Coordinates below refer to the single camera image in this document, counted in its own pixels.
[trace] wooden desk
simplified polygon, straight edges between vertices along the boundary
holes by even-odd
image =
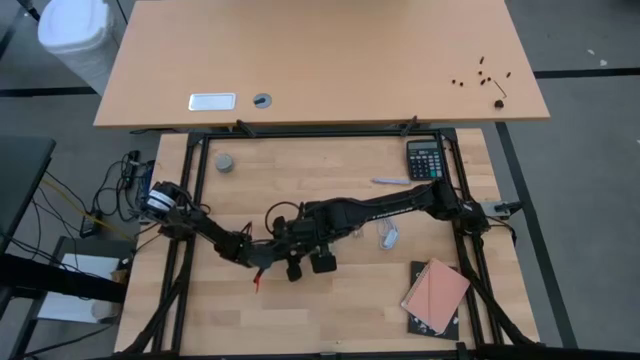
[[[508,95],[502,110],[496,81]],[[193,93],[235,93],[235,109],[191,112]],[[272,96],[269,108],[255,107],[259,93]],[[137,1],[95,125],[386,124],[414,115],[549,118],[502,0]]]
[[[481,130],[458,130],[458,136],[473,196],[478,201],[499,199]],[[186,139],[186,135],[162,137],[155,180],[179,181]],[[236,168],[220,174],[214,166],[207,167],[203,203],[211,206],[213,218],[226,229],[241,229],[253,221],[254,238],[268,238],[264,213],[278,201],[336,196],[364,199],[405,189],[370,182],[372,177],[406,177],[405,141],[398,137],[212,141],[209,159],[229,153]],[[191,179],[195,178],[197,157]],[[272,216],[293,216],[292,211],[282,207]],[[304,259],[303,278],[290,283],[286,264],[280,262],[264,274],[258,294],[251,282],[255,269],[220,259],[209,242],[197,239],[182,353],[453,349],[453,341],[408,334],[407,313],[399,306],[409,288],[411,260],[437,257],[457,264],[451,223],[417,212],[394,219],[400,231],[394,249],[379,248],[375,224],[369,223],[363,228],[364,237],[348,237],[332,245],[338,260],[336,272],[313,274],[309,260]],[[144,234],[140,241],[151,236],[152,232]],[[496,299],[523,333],[536,339],[509,232],[493,228],[483,238]],[[136,256],[116,350],[129,345],[153,313],[167,248],[168,242],[157,240]],[[484,305],[479,302],[485,337],[490,340]],[[466,305],[460,306],[459,317],[460,339],[472,346]],[[173,328],[172,321],[168,324],[166,348]]]

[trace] pink notebook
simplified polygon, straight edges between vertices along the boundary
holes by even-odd
[[[468,287],[469,280],[440,260],[431,259],[400,306],[443,333]]]

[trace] white container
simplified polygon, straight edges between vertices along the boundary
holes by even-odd
[[[38,40],[102,96],[118,53],[113,24],[102,0],[51,0],[38,24]]]

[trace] calculator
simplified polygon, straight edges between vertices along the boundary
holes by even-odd
[[[407,142],[407,163],[411,180],[433,180],[443,176],[444,160],[440,143],[432,140]]]

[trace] floor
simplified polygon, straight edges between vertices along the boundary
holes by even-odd
[[[42,11],[46,0],[34,1]],[[115,0],[116,33],[124,21]],[[128,16],[133,0],[120,0]],[[635,0],[506,0],[535,71],[640,67],[635,46],[640,2]],[[19,8],[0,2],[0,37]],[[37,24],[20,21],[0,58],[0,90],[84,86],[37,42]],[[527,185],[578,344],[583,348],[640,352],[640,78],[637,76],[539,80],[552,114],[547,123],[509,124]],[[43,135],[58,146],[50,171],[89,199],[104,171],[125,152],[138,149],[152,159],[158,135],[92,127],[97,95],[0,98],[0,132]],[[482,124],[503,198],[516,200],[515,186],[493,124]],[[65,219],[80,222],[60,199],[50,196]],[[120,224],[130,233],[135,224]],[[522,215],[512,218],[517,252],[542,341],[560,345],[549,301]],[[16,238],[35,243],[36,217],[30,208]],[[42,249],[51,251],[64,229],[42,215]],[[0,359],[10,351],[27,301],[14,300],[0,322]],[[71,339],[95,325],[43,323],[30,349]],[[110,354],[116,329],[42,359],[83,359]]]

